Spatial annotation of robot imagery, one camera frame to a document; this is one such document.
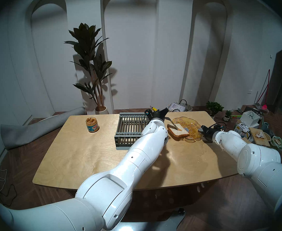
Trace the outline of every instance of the bread slice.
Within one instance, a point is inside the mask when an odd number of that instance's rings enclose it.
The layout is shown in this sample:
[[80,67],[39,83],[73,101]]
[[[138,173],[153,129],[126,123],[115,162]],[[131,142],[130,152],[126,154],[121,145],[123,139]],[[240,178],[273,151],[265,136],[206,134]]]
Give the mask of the bread slice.
[[189,132],[187,132],[179,123],[176,123],[176,127],[179,130],[176,130],[172,123],[168,123],[167,128],[169,132],[175,137],[189,136]]

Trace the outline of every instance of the gray dish rack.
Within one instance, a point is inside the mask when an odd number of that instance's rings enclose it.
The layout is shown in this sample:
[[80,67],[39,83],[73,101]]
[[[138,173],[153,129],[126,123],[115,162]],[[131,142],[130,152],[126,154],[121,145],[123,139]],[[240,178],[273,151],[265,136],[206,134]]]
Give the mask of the gray dish rack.
[[128,150],[142,137],[142,131],[149,123],[143,112],[121,112],[114,136],[117,150]]

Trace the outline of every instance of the green bag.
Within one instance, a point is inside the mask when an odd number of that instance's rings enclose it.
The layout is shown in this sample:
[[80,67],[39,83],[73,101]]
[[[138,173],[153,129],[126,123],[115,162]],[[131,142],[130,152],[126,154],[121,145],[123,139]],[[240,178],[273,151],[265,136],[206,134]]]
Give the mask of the green bag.
[[[275,141],[274,141],[274,138],[279,140],[281,145],[278,145]],[[271,144],[271,147],[276,149],[277,151],[281,152],[282,151],[282,139],[278,136],[273,136],[271,138],[271,141],[270,141],[270,144]]]

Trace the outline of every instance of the gray rolled mat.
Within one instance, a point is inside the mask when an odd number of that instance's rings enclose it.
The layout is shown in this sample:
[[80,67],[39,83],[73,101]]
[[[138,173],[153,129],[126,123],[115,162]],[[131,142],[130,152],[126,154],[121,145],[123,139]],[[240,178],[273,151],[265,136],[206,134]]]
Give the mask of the gray rolled mat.
[[79,107],[28,126],[0,124],[2,142],[7,150],[28,144],[63,126],[72,115],[85,115],[85,108]]

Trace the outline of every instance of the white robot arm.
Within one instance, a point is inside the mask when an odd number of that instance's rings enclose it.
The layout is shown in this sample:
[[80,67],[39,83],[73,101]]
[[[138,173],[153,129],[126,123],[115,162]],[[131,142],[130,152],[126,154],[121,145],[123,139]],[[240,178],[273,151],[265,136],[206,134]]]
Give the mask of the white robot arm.
[[20,231],[112,230],[129,208],[132,191],[140,178],[168,142],[163,122],[168,110],[162,111],[144,128],[143,136],[122,161],[114,169],[86,179],[75,198],[25,210],[12,210],[0,204],[0,216],[13,230]]
[[282,164],[278,151],[247,144],[234,132],[222,132],[202,126],[201,131],[237,162],[237,171],[248,178],[258,194],[274,212],[282,204]]

